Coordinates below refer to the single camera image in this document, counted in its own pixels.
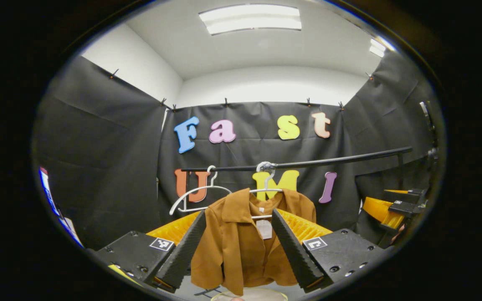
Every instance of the fluorescent light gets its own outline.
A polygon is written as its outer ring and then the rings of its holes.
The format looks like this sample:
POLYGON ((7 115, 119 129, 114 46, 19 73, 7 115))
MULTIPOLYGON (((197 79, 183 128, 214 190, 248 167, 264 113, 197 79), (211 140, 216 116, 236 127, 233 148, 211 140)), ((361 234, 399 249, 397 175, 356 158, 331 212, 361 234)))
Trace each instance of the fluorescent light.
POLYGON ((383 38, 379 38, 380 41, 382 42, 382 44, 384 44, 384 46, 386 46, 386 48, 392 50, 392 51, 395 51, 395 48, 394 46, 392 46, 392 44, 388 43, 387 40, 384 40, 383 38))
POLYGON ((384 51, 383 50, 380 50, 379 48, 376 48, 375 46, 371 46, 369 48, 369 51, 371 51, 372 53, 380 56, 380 57, 383 57, 384 56, 384 51))
POLYGON ((201 12, 199 16, 212 35, 254 28, 302 29, 299 10, 283 5, 233 5, 201 12))
POLYGON ((374 39, 371 39, 371 45, 373 45, 373 47, 375 47, 379 50, 382 50, 383 52, 386 50, 386 47, 384 47, 384 45, 382 45, 381 43, 377 42, 374 39))

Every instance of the blue letter f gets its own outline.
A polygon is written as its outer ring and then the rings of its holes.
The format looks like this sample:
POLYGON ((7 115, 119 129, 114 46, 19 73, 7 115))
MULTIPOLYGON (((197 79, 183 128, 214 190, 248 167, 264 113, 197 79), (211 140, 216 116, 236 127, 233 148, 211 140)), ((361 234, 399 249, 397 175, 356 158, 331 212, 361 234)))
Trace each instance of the blue letter f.
POLYGON ((195 139, 197 137, 197 129, 194 127, 198 125, 199 120, 196 117, 191 117, 187 121, 178 124, 174 131, 178 134, 179 149, 178 152, 185 153, 189 149, 195 147, 195 143, 190 138, 195 139))

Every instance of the black backdrop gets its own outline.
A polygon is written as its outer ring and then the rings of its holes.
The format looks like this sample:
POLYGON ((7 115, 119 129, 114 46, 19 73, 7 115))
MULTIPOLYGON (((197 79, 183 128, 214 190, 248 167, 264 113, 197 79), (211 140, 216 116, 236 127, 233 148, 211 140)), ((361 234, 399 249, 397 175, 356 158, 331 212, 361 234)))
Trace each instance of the black backdrop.
POLYGON ((38 108, 33 156, 87 248, 159 227, 156 169, 164 107, 77 57, 38 108))
MULTIPOLYGON (((340 107, 333 105, 311 105, 302 103, 268 102, 268 103, 232 103, 224 105, 204 105, 182 108, 176 112, 169 111, 161 135, 159 152, 159 202, 166 222, 180 217, 180 213, 170 217, 168 210, 178 199, 174 170, 178 168, 198 168, 209 165, 250 166, 262 161, 273 163, 300 162, 323 158, 350 156, 348 136, 343 130, 343 117, 340 107), (324 112, 331 120, 327 131, 331 135, 321 138, 314 131, 316 112, 324 112), (297 118, 300 136, 296 139, 282 140, 278 135, 277 120, 283 115, 297 118), (174 127, 189 118, 196 116, 200 122, 196 126, 197 137, 195 147, 185 153, 179 153, 179 142, 174 127), (209 141, 211 125, 218 120, 231 120, 236 134, 230 143, 214 144, 209 141)), ((360 198, 354 186, 354 174, 350 164, 338 166, 318 166, 299 168, 297 191, 306 195, 315 203, 317 221, 329 229, 352 227, 356 222, 360 206, 360 198), (325 173, 337 173, 332 200, 325 204, 318 202, 325 186, 325 173)), ((256 171, 221 171, 214 184, 237 191, 250 187, 256 188, 252 175, 256 171)), ((279 183, 285 169, 276 171, 274 181, 279 183)), ((191 175, 190 189, 197 187, 196 176, 191 175)), ((188 208, 205 207, 225 196, 222 190, 208 190, 202 202, 187 202, 188 208)))
MULTIPOLYGON (((402 55, 386 51, 362 88, 345 105, 343 119, 354 155, 411 146, 405 163, 427 156, 431 136, 421 101, 437 101, 432 86, 402 55)), ((357 175, 397 166, 395 156, 354 163, 357 175)))
MULTIPOLYGON (((404 189, 427 188, 429 186, 430 176, 427 166, 426 158, 421 158, 404 164, 404 189)), ((365 200, 366 196, 383 199, 383 190, 398 187, 399 177, 400 170, 396 167, 378 171, 376 173, 367 173, 365 175, 356 176, 354 182, 356 183, 356 188, 358 189, 362 200, 365 200)), ((379 225, 379 221, 362 210, 358 216, 358 222, 356 223, 354 231, 367 240, 378 243, 385 234, 385 231, 379 225)))

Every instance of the white clothes hanger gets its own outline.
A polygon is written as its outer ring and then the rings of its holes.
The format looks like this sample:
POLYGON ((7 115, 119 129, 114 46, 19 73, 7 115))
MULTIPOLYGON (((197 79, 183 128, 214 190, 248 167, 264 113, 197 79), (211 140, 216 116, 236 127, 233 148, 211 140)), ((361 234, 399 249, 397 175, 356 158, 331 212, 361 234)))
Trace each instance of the white clothes hanger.
MULTIPOLYGON (((209 173, 209 171, 212 169, 212 168, 215 168, 213 165, 210 165, 208 167, 208 170, 207 172, 209 173)), ((186 193, 183 194, 183 196, 180 196, 180 198, 178 200, 176 200, 176 202, 174 202, 174 204, 172 205, 172 207, 170 208, 170 211, 169 211, 169 215, 172 215, 174 213, 174 210, 176 209, 176 207, 178 206, 178 204, 180 204, 180 202, 183 200, 183 209, 181 208, 178 208, 179 211, 181 212, 191 212, 191 211, 198 211, 198 210, 203 210, 203 209, 206 209, 207 207, 202 207, 202 208, 195 208, 195 209, 187 209, 187 196, 197 190, 200 190, 200 189, 208 189, 208 188, 220 188, 222 190, 226 190, 228 191, 229 193, 232 193, 229 189, 227 188, 224 188, 224 187, 221 187, 221 186, 213 186, 213 180, 217 177, 218 175, 218 172, 215 172, 215 175, 212 177, 211 179, 211 185, 210 186, 202 186, 202 187, 197 187, 191 191, 187 191, 186 193)))
MULTIPOLYGON (((274 173, 275 173, 275 170, 276 170, 276 164, 273 164, 273 163, 270 163, 270 162, 261 162, 260 164, 258 164, 258 166, 256 166, 256 172, 259 173, 260 171, 262 171, 262 169, 265 171, 265 170, 270 170, 271 171, 271 174, 269 177, 267 177, 265 179, 265 185, 264 185, 264 188, 263 189, 253 189, 251 191, 249 191, 250 193, 254 193, 254 192, 264 192, 264 191, 279 191, 279 192, 284 192, 282 189, 273 189, 273 188, 269 188, 269 180, 272 179, 274 177, 274 173)), ((273 215, 260 215, 258 217, 252 217, 252 219, 266 219, 268 217, 272 217, 273 215)))

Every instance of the yellow foam pad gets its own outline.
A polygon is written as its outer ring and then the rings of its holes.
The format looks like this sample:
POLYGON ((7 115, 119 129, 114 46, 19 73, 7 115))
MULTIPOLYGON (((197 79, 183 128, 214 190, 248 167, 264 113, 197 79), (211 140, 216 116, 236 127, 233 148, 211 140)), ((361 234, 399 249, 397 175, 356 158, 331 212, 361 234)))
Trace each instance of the yellow foam pad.
POLYGON ((332 231, 327 228, 321 227, 320 225, 308 221, 307 219, 303 219, 302 217, 297 217, 297 215, 293 213, 280 209, 277 210, 299 242, 332 233, 332 231))
POLYGON ((389 190, 389 189, 384 189, 384 191, 390 191, 390 192, 396 192, 396 193, 408 193, 408 190, 389 190))
POLYGON ((390 208, 392 204, 392 202, 366 197, 362 209, 382 224, 397 229, 405 216, 388 211, 388 208, 390 208))
POLYGON ((174 244, 178 245, 185 233, 187 233, 187 230, 189 230, 189 227, 193 224, 193 221, 197 219, 199 213, 200 211, 191 213, 186 217, 182 217, 181 219, 177 219, 155 230, 152 230, 146 235, 164 238, 165 240, 173 241, 174 244))

